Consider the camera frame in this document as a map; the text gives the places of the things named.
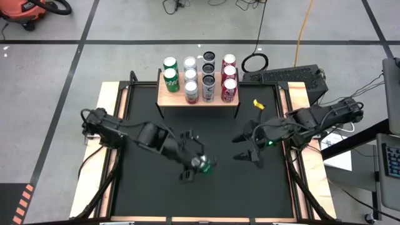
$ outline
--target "shelf leg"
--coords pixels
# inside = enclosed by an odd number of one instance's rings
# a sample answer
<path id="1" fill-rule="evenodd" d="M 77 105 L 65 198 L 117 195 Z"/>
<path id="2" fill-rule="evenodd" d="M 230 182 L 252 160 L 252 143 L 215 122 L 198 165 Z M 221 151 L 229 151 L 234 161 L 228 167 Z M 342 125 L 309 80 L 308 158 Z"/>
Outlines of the shelf leg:
<path id="1" fill-rule="evenodd" d="M 237 104 L 237 106 L 236 106 L 235 115 L 233 116 L 234 119 L 236 119 L 236 116 L 238 115 L 239 108 L 240 108 L 240 102 L 239 102 L 239 104 Z"/>
<path id="2" fill-rule="evenodd" d="M 156 106 L 157 106 L 158 112 L 160 113 L 161 118 L 164 119 L 164 115 L 163 115 L 163 112 L 161 111 L 160 106 L 157 103 L 156 103 Z"/>

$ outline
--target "soda can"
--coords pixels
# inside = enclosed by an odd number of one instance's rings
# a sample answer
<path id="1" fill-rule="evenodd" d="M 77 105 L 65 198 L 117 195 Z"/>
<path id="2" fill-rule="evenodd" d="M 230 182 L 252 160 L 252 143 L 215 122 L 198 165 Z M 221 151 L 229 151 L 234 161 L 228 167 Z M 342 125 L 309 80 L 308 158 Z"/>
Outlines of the soda can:
<path id="1" fill-rule="evenodd" d="M 188 81 L 185 84 L 185 98 L 189 104 L 196 104 L 199 101 L 198 84 L 194 81 Z"/>
<path id="2" fill-rule="evenodd" d="M 187 69 L 183 79 L 185 80 L 185 83 L 188 81 L 194 81 L 197 83 L 198 82 L 198 72 L 194 69 Z"/>
<path id="3" fill-rule="evenodd" d="M 236 68 L 234 66 L 225 66 L 221 77 L 221 84 L 224 84 L 224 81 L 227 79 L 236 80 Z"/>
<path id="4" fill-rule="evenodd" d="M 169 68 L 175 69 L 176 73 L 179 76 L 178 62 L 176 61 L 176 59 L 174 57 L 167 57 L 164 59 L 164 71 Z"/>
<path id="5" fill-rule="evenodd" d="M 205 52 L 202 55 L 202 60 L 204 61 L 204 63 L 209 63 L 211 65 L 213 65 L 215 67 L 215 54 L 211 51 Z"/>
<path id="6" fill-rule="evenodd" d="M 209 64 L 209 63 L 206 63 L 206 64 L 202 67 L 201 71 L 202 71 L 202 78 L 203 78 L 204 76 L 207 76 L 207 75 L 212 75 L 212 76 L 214 76 L 214 74 L 215 74 L 215 68 L 214 68 L 214 66 L 213 66 L 212 64 Z"/>
<path id="7" fill-rule="evenodd" d="M 214 101 L 215 77 L 206 75 L 202 78 L 202 100 L 206 103 Z"/>
<path id="8" fill-rule="evenodd" d="M 236 58 L 232 54 L 226 54 L 224 56 L 224 59 L 222 60 L 222 66 L 221 66 L 221 74 L 224 71 L 225 66 L 233 66 L 236 67 Z"/>
<path id="9" fill-rule="evenodd" d="M 222 86 L 221 99 L 225 103 L 231 103 L 235 98 L 237 83 L 234 79 L 226 79 Z"/>
<path id="10" fill-rule="evenodd" d="M 194 69 L 195 71 L 198 70 L 198 65 L 196 63 L 196 59 L 194 57 L 186 57 L 183 60 L 183 69 L 187 71 L 188 69 Z"/>
<path id="11" fill-rule="evenodd" d="M 164 80 L 168 91 L 179 91 L 179 78 L 174 68 L 169 68 L 164 71 Z"/>

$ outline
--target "wooden platform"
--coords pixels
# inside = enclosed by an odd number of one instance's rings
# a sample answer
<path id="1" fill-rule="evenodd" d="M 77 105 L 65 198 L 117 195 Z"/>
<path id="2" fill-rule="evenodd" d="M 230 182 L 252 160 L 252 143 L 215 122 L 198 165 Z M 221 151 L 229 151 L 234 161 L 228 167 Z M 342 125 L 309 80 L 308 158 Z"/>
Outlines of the wooden platform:
<path id="1" fill-rule="evenodd" d="M 201 72 L 197 73 L 197 83 L 199 84 L 199 101 L 196 104 L 189 104 L 185 99 L 184 91 L 184 73 L 179 73 L 179 91 L 169 92 L 164 80 L 164 73 L 160 72 L 159 85 L 158 85 L 158 98 L 157 104 L 161 107 L 173 107 L 173 106 L 237 106 L 239 104 L 239 90 L 236 91 L 233 102 L 226 103 L 221 99 L 222 87 L 221 87 L 221 73 L 215 72 L 215 92 L 213 102 L 204 102 L 203 96 L 203 75 Z"/>

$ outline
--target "white can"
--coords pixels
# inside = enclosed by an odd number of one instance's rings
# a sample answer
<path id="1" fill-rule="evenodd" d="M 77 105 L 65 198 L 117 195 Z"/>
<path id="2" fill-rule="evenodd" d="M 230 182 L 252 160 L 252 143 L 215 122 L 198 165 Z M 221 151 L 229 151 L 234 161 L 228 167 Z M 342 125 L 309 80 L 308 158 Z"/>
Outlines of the white can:
<path id="1" fill-rule="evenodd" d="M 198 70 L 198 65 L 196 63 L 196 59 L 192 56 L 186 57 L 183 60 L 183 69 L 186 71 L 188 69 L 194 69 L 195 71 Z"/>
<path id="2" fill-rule="evenodd" d="M 196 104 L 199 101 L 198 84 L 194 81 L 188 81 L 185 84 L 185 98 L 189 104 Z"/>
<path id="3" fill-rule="evenodd" d="M 188 81 L 194 81 L 198 83 L 198 72 L 192 68 L 187 69 L 187 71 L 185 71 L 183 79 L 185 80 L 185 83 Z"/>

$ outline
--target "hose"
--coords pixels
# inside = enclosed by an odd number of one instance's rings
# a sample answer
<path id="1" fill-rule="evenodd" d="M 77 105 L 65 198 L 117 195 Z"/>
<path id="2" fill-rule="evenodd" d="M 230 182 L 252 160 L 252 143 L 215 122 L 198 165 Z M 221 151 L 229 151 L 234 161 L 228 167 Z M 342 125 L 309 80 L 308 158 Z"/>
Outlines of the hose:
<path id="1" fill-rule="evenodd" d="M 40 8 L 43 8 L 49 12 L 52 12 L 54 14 L 58 15 L 70 15 L 70 13 L 73 11 L 71 6 L 66 0 L 56 0 L 57 2 L 61 3 L 62 5 L 65 6 L 65 9 L 55 9 L 47 4 L 43 4 L 40 0 L 28 0 L 30 3 L 33 3 L 36 6 L 39 6 Z"/>

